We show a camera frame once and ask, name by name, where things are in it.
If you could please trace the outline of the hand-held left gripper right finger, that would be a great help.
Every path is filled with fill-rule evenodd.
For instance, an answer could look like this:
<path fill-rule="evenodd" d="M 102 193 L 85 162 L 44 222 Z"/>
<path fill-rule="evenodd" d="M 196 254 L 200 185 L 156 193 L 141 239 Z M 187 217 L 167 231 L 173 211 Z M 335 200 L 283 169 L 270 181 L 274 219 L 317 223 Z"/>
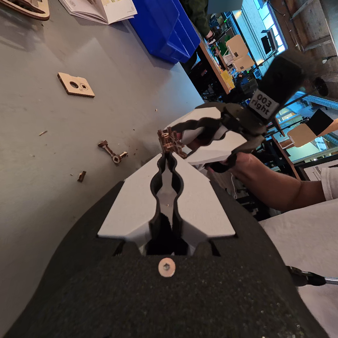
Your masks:
<path fill-rule="evenodd" d="M 176 192 L 173 203 L 173 254 L 191 255 L 202 242 L 232 238 L 236 232 L 210 180 L 176 153 L 166 154 Z"/>

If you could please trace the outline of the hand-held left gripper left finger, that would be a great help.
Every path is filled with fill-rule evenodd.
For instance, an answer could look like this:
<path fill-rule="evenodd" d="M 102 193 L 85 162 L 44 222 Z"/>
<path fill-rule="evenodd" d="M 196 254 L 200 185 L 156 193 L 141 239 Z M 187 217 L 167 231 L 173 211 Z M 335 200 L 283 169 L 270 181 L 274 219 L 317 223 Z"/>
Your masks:
<path fill-rule="evenodd" d="M 97 236 L 145 246 L 149 255 L 169 254 L 169 220 L 157 193 L 163 186 L 166 157 L 158 154 L 124 180 Z"/>

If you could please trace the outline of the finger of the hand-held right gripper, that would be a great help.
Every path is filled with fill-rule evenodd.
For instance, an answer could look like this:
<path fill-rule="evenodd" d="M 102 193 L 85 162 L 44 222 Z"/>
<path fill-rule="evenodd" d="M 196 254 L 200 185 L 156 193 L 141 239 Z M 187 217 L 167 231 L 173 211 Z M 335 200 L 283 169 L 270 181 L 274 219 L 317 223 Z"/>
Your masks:
<path fill-rule="evenodd" d="M 246 142 L 247 140 L 241 134 L 221 126 L 211 141 L 206 145 L 199 146 L 197 150 L 190 152 L 185 161 L 195 166 L 224 161 L 231 155 L 233 150 Z"/>
<path fill-rule="evenodd" d="M 221 112 L 218 109 L 194 109 L 167 125 L 172 131 L 181 134 L 181 142 L 190 144 L 202 135 L 210 140 L 221 126 Z"/>

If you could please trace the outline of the wooden radial engine model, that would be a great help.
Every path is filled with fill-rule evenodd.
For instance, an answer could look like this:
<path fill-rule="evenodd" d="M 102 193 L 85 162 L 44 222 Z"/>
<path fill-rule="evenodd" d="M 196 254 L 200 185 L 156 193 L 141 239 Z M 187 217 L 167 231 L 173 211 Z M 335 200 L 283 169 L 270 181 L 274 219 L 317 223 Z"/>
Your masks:
<path fill-rule="evenodd" d="M 158 130 L 158 139 L 163 150 L 163 153 L 176 153 L 183 159 L 186 159 L 188 154 L 183 151 L 184 144 L 180 141 L 177 132 L 168 127 L 164 130 Z"/>

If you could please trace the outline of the person's right forearm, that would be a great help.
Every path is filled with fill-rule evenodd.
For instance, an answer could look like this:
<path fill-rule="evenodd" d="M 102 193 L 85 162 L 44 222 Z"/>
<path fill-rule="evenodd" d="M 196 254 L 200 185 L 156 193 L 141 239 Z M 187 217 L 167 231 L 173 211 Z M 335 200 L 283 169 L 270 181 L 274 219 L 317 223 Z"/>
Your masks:
<path fill-rule="evenodd" d="M 326 201 L 319 181 L 299 181 L 253 161 L 242 171 L 243 183 L 266 206 L 286 212 Z"/>

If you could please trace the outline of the grey desk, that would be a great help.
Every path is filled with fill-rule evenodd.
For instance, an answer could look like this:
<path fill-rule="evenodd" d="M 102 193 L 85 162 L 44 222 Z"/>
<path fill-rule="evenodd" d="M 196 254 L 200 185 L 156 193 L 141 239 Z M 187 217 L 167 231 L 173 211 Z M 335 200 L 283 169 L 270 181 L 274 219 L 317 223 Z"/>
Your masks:
<path fill-rule="evenodd" d="M 75 222 L 159 153 L 158 129 L 201 103 L 182 65 L 150 55 L 129 21 L 48 3 L 47 21 L 1 5 L 1 337 Z M 68 95 L 59 72 L 95 97 Z M 103 140 L 128 157 L 114 164 Z"/>

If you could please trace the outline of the person's right hand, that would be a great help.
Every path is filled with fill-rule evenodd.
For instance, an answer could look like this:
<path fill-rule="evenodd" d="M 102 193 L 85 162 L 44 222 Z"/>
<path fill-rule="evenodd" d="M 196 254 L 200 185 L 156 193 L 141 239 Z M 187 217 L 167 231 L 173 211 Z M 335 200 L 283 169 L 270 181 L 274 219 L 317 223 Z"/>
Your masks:
<path fill-rule="evenodd" d="M 237 153 L 236 162 L 229 172 L 242 183 L 252 183 L 259 180 L 268 169 L 253 154 Z"/>

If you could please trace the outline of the wooden background table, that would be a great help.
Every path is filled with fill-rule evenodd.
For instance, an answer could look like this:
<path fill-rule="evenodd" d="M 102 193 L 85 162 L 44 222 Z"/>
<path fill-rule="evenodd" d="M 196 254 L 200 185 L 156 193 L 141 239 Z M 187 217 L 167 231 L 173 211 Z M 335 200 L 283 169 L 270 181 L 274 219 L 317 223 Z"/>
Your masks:
<path fill-rule="evenodd" d="M 215 62 L 214 58 L 209 53 L 209 48 L 205 44 L 205 40 L 201 40 L 199 44 L 199 48 L 201 49 L 201 53 L 204 55 L 204 58 L 206 59 L 206 62 L 212 69 L 212 73 L 216 76 L 218 82 L 220 83 L 223 91 L 228 95 L 230 93 L 229 86 L 226 84 L 226 82 L 222 78 L 222 72 L 218 68 L 218 64 Z"/>

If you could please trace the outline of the wooden connecting rod piece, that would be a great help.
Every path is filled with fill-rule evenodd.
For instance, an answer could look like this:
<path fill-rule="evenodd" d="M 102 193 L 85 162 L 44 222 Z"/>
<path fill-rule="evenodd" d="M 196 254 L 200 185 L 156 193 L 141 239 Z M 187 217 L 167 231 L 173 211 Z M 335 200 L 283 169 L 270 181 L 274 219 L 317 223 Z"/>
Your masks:
<path fill-rule="evenodd" d="M 121 154 L 116 154 L 112 151 L 112 149 L 109 147 L 107 140 L 103 140 L 100 143 L 98 143 L 98 147 L 105 150 L 111 157 L 114 164 L 120 164 L 122 159 L 125 157 L 128 157 L 127 152 L 123 152 Z"/>

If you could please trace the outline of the beige and black chair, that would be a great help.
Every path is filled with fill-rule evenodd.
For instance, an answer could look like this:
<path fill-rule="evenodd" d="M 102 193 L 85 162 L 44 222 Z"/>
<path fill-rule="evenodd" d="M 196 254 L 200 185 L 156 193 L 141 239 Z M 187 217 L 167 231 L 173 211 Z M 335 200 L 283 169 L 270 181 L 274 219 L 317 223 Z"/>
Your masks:
<path fill-rule="evenodd" d="M 306 123 L 290 130 L 287 136 L 295 147 L 301 147 L 315 138 L 337 131 L 337 129 L 338 119 L 333 120 L 321 109 L 318 109 Z"/>

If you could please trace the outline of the blue plastic bin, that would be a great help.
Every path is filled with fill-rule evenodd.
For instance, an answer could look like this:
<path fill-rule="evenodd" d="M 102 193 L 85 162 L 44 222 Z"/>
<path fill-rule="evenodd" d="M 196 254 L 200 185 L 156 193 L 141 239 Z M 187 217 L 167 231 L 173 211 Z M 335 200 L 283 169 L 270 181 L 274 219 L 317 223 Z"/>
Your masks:
<path fill-rule="evenodd" d="M 201 40 L 178 0 L 133 1 L 137 15 L 129 19 L 148 52 L 176 64 L 186 63 Z"/>

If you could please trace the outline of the person's white shirt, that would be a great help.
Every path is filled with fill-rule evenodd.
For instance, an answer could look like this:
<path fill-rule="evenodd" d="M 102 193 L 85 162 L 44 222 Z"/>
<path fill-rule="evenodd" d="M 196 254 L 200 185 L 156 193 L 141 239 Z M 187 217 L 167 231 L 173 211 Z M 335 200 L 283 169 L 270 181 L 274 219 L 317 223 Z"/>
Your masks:
<path fill-rule="evenodd" d="M 321 170 L 325 202 L 261 221 L 284 263 L 326 277 L 338 276 L 338 169 Z M 298 292 L 328 333 L 338 337 L 338 287 L 302 286 Z"/>

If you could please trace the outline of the white instruction booklet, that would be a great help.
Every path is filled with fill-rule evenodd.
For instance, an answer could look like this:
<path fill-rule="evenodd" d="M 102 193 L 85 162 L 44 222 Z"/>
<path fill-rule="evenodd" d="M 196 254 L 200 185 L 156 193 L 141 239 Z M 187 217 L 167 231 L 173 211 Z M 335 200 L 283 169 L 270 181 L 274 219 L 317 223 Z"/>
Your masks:
<path fill-rule="evenodd" d="M 137 15 L 131 0 L 60 0 L 60 3 L 72 16 L 105 25 Z"/>

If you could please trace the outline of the wooden plate with two holes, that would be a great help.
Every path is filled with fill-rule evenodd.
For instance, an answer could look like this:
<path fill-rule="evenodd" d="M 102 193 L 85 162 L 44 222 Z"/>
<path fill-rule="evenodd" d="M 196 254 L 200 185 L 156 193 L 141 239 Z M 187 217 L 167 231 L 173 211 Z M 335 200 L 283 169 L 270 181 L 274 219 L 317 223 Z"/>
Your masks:
<path fill-rule="evenodd" d="M 95 97 L 93 90 L 85 78 L 71 76 L 61 72 L 57 74 L 57 77 L 68 95 L 87 98 Z"/>

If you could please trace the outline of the wooden plywood model with red plane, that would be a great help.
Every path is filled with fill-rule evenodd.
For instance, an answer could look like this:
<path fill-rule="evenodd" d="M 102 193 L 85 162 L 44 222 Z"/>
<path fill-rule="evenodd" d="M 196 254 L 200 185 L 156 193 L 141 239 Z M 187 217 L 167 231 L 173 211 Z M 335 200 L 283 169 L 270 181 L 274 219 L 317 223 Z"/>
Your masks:
<path fill-rule="evenodd" d="M 0 3 L 32 19 L 47 21 L 50 18 L 48 0 L 1 0 Z"/>

